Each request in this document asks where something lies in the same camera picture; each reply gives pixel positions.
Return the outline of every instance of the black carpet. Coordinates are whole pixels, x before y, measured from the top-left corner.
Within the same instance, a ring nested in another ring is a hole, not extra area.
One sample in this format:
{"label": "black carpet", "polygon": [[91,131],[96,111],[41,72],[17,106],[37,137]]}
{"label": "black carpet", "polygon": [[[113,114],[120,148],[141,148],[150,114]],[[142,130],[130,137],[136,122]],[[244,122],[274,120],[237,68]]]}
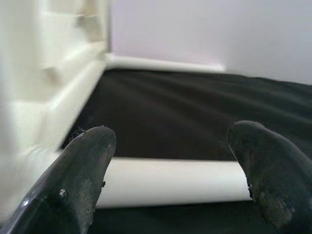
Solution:
{"label": "black carpet", "polygon": [[252,202],[96,210],[89,234],[274,234]]}
{"label": "black carpet", "polygon": [[62,147],[98,125],[117,135],[116,156],[234,160],[226,130],[258,121],[312,158],[309,85],[227,74],[106,71]]}

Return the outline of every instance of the white rod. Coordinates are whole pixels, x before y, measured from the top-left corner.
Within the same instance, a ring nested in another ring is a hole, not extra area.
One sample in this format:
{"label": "white rod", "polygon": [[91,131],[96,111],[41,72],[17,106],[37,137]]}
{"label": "white rod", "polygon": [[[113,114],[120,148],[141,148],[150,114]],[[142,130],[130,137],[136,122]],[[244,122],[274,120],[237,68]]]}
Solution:
{"label": "white rod", "polygon": [[97,207],[250,200],[237,162],[114,158]]}

